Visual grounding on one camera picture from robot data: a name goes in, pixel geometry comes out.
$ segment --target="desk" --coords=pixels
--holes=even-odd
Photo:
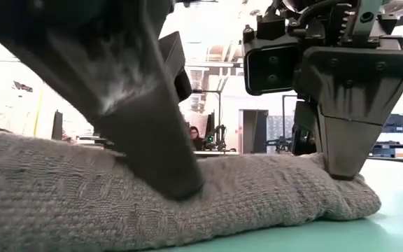
[[[362,173],[383,204],[368,219],[276,227],[155,252],[403,252],[403,163],[368,160]]]
[[[205,151],[194,151],[195,156],[198,158],[212,158],[224,155],[238,155],[235,151],[215,151],[215,150],[205,150]]]

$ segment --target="robotic arm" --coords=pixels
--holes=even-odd
[[[191,90],[181,40],[178,32],[159,39],[174,4],[0,0],[0,43],[112,141],[138,177],[181,200],[203,181],[178,110]],[[247,92],[295,90],[303,99],[295,122],[315,134],[338,179],[359,172],[403,91],[403,38],[390,36],[396,19],[379,15],[381,4],[275,1],[256,31],[243,31]],[[153,158],[151,142],[160,150]]]

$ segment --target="gray knitted sweater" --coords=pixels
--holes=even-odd
[[[381,206],[360,175],[332,180],[321,155],[200,160],[206,185],[184,203],[163,199],[115,155],[0,133],[0,251],[156,248],[317,218],[354,220]]]

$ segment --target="person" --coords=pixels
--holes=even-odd
[[[203,150],[203,139],[200,137],[199,129],[195,126],[189,128],[190,139],[196,151]]]

